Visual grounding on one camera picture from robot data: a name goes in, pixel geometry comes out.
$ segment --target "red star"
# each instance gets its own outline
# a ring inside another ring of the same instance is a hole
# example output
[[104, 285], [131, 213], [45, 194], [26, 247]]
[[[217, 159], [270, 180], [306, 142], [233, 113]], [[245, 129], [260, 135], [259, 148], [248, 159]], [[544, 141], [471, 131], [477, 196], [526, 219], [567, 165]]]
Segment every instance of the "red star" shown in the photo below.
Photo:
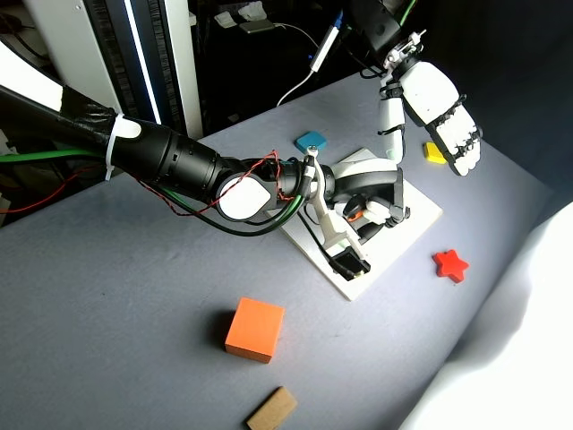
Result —
[[432, 258], [438, 264], [438, 276], [448, 276], [454, 282], [464, 280], [464, 270], [469, 264], [461, 260], [456, 251], [450, 249], [446, 253], [437, 253]]

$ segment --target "orange block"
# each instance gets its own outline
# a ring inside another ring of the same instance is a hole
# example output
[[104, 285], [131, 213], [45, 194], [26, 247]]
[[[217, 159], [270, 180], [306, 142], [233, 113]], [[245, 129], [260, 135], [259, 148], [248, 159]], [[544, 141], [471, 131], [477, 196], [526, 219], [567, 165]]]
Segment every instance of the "orange block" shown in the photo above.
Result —
[[275, 353], [285, 309], [241, 297], [225, 349], [230, 354], [268, 363]]

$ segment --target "robotic hand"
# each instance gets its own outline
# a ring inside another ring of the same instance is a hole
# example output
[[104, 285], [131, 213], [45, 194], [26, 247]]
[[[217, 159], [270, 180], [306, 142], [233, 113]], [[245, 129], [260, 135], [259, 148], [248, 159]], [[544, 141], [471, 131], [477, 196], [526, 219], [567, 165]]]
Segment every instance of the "robotic hand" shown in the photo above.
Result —
[[[399, 27], [378, 1], [350, 2], [347, 15], [362, 29], [372, 52], [377, 56], [384, 52], [380, 58], [388, 72], [382, 80], [379, 134], [390, 139], [384, 159], [347, 159], [329, 168], [319, 164], [314, 148], [302, 160], [280, 160], [275, 151], [263, 159], [221, 157], [168, 127], [126, 118], [54, 82], [3, 43], [0, 128], [17, 127], [92, 151], [105, 157], [107, 176], [118, 166], [163, 199], [238, 236], [268, 233], [308, 202], [319, 218], [323, 244], [317, 243], [323, 254], [337, 273], [352, 280], [370, 270], [363, 244], [383, 227], [395, 227], [409, 216], [403, 172], [398, 167], [405, 128], [402, 99], [460, 175], [479, 160], [480, 136], [455, 86], [434, 66], [417, 60], [422, 49], [419, 35], [413, 33], [387, 54], [385, 47]], [[331, 28], [321, 44], [317, 56], [321, 61], [338, 34], [341, 19], [342, 13], [336, 30]], [[389, 32], [378, 31], [382, 24]], [[207, 206], [194, 211], [181, 195]], [[203, 215], [210, 208], [229, 222], [221, 224]], [[280, 211], [266, 221], [253, 220], [272, 209]], [[233, 223], [263, 227], [229, 227]]]

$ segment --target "green cable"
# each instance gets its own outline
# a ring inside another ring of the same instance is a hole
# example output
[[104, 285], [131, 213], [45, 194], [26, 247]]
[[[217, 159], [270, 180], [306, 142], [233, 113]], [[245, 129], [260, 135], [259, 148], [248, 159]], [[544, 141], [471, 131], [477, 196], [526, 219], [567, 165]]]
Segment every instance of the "green cable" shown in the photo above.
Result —
[[[167, 198], [169, 198], [169, 200], [171, 200], [172, 202], [175, 202], [176, 204], [181, 206], [186, 211], [189, 211], [189, 212], [195, 212], [196, 211], [178, 193], [167, 190], [165, 188], [159, 188], [159, 191], [162, 194], [164, 194]], [[212, 227], [218, 228], [219, 230], [224, 231], [226, 233], [229, 233], [231, 235], [241, 236], [241, 237], [256, 237], [256, 236], [265, 235], [265, 234], [281, 227], [283, 224], [285, 224], [287, 221], [289, 221], [298, 212], [298, 210], [301, 208], [303, 203], [304, 203], [303, 196], [300, 194], [297, 195], [294, 198], [294, 200], [290, 202], [290, 204], [288, 205], [288, 210], [283, 214], [282, 217], [280, 217], [277, 221], [273, 222], [268, 227], [265, 227], [265, 228], [262, 228], [261, 230], [256, 230], [256, 231], [234, 230], [232, 228], [228, 228], [228, 227], [225, 227], [221, 224], [218, 224], [216, 221], [214, 221], [208, 217], [205, 217], [202, 214], [198, 214], [197, 218], [199, 218], [202, 221], [205, 221], [207, 224], [211, 225]]]
[[90, 150], [48, 150], [31, 154], [7, 154], [0, 156], [1, 164], [34, 163], [50, 161], [51, 159], [83, 158], [103, 159], [103, 157]]
[[402, 15], [402, 19], [400, 20], [400, 27], [402, 27], [404, 25], [404, 22], [406, 22], [406, 18], [408, 17], [410, 12], [412, 11], [414, 4], [415, 4], [415, 0], [410, 0], [410, 4], [408, 5], [406, 10], [404, 11], [404, 15]]

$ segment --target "gray table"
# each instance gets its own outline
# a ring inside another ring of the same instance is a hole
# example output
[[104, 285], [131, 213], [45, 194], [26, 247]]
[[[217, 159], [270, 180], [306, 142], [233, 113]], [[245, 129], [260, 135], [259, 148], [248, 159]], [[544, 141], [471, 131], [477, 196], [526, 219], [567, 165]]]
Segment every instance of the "gray table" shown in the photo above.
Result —
[[[203, 141], [288, 158], [316, 130], [323, 163], [376, 151], [377, 86], [352, 76]], [[0, 230], [0, 427], [242, 428], [279, 385], [299, 401], [285, 430], [397, 426], [549, 195], [488, 145], [454, 176], [424, 161], [427, 138], [408, 125], [403, 167], [444, 214], [352, 303], [280, 232], [177, 218], [127, 175]], [[431, 258], [450, 248], [471, 263], [456, 286]], [[286, 308], [269, 365], [222, 349], [240, 296]]]

